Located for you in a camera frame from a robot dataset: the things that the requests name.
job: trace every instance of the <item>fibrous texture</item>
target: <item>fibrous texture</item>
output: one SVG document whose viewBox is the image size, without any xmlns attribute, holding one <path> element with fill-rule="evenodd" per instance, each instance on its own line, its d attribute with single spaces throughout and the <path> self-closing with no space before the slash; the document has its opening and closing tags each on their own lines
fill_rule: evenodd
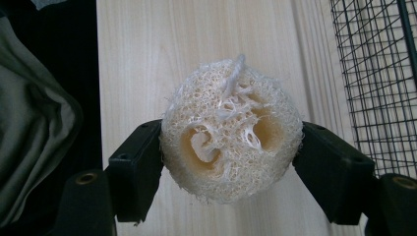
<svg viewBox="0 0 417 236">
<path fill-rule="evenodd" d="M 181 188 L 232 203 L 276 182 L 302 140 L 302 121 L 277 79 L 223 60 L 175 92 L 161 131 L 164 164 Z"/>
</svg>

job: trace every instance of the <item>loofah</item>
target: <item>loofah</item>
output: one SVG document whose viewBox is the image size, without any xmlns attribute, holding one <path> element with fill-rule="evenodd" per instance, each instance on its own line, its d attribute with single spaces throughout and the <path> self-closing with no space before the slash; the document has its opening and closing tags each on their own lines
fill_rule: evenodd
<svg viewBox="0 0 417 236">
<path fill-rule="evenodd" d="M 267 189 L 302 140 L 302 121 L 277 79 L 223 60 L 202 65 L 162 120 L 164 164 L 189 193 L 222 204 Z"/>
</svg>

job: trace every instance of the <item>black wire grid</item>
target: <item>black wire grid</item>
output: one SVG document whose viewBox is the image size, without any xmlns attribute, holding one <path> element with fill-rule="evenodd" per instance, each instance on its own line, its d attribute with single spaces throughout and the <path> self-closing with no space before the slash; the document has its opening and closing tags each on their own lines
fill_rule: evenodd
<svg viewBox="0 0 417 236">
<path fill-rule="evenodd" d="M 355 145 L 377 176 L 416 178 L 417 1 L 330 5 Z"/>
</svg>

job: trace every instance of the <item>cloth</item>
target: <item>cloth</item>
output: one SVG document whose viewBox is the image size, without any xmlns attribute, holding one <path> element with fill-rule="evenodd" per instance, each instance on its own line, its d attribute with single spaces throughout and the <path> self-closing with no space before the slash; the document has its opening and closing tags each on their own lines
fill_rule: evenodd
<svg viewBox="0 0 417 236">
<path fill-rule="evenodd" d="M 81 105 L 84 114 L 67 154 L 30 192 L 20 218 L 0 228 L 0 235 L 48 235 L 66 180 L 83 170 L 102 168 L 95 1 L 68 0 L 40 11 L 12 12 L 9 20 L 19 41 Z"/>
<path fill-rule="evenodd" d="M 0 19 L 0 226 L 16 221 L 28 194 L 55 169 L 82 124 L 79 103 Z"/>
</svg>

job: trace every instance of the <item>loofah sponge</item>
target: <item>loofah sponge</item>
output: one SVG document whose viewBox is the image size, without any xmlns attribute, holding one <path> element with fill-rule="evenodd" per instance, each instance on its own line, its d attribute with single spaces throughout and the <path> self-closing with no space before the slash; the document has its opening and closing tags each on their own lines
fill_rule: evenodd
<svg viewBox="0 0 417 236">
<path fill-rule="evenodd" d="M 222 204 L 276 182 L 302 140 L 302 121 L 277 79 L 223 60 L 202 65 L 162 120 L 164 163 L 177 184 Z"/>
</svg>

